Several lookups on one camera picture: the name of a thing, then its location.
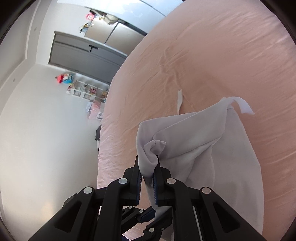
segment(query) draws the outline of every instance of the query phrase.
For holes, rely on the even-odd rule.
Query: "silver screw head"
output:
[[[83,189],[83,192],[84,192],[85,194],[92,193],[92,188],[91,188],[91,187],[84,188],[84,189]]]
[[[173,178],[169,178],[169,179],[167,179],[167,183],[168,184],[175,184],[176,183],[176,180],[173,179]]]
[[[202,189],[202,192],[203,192],[204,194],[210,194],[210,193],[211,193],[211,189],[205,187],[205,188]]]
[[[121,179],[118,180],[118,182],[120,184],[126,184],[128,182],[128,180],[126,178],[121,178]]]

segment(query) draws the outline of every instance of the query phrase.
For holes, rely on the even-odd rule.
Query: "wrinkled fabric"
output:
[[[132,167],[139,123],[204,110],[240,96],[240,114],[264,187],[263,236],[279,241],[296,217],[296,46],[259,0],[186,0],[128,56],[112,80],[99,151],[98,187]],[[142,188],[139,207],[150,206]],[[146,223],[128,232],[143,235]]]
[[[245,129],[231,106],[253,114],[239,97],[224,98],[194,113],[140,123],[136,147],[156,218],[169,207],[157,207],[152,176],[158,163],[188,187],[213,189],[259,233],[263,229],[264,195],[261,168]]]

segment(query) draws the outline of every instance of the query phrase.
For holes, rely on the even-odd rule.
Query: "floor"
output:
[[[17,241],[28,240],[68,197],[96,187],[99,124],[87,119],[86,100],[57,83],[59,74],[35,65],[0,116],[2,217]]]

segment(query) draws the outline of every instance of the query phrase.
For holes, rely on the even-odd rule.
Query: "pink bedsheet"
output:
[[[262,169],[263,236],[279,241],[296,216],[295,66],[295,44],[259,0],[182,3],[143,39],[112,81],[98,187],[133,166],[140,122],[177,114],[178,90],[184,96],[181,114],[239,96],[255,112],[240,118]],[[142,191],[140,204],[146,208]]]

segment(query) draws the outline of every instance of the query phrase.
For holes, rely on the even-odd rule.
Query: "white cloth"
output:
[[[195,113],[140,123],[136,147],[156,217],[167,207],[155,206],[152,175],[159,162],[188,187],[212,188],[259,233],[263,229],[264,197],[261,168],[243,124],[231,106],[254,114],[245,100],[223,98]]]
[[[183,94],[182,90],[178,91],[178,100],[177,100],[177,113],[180,114],[180,108],[183,103]]]

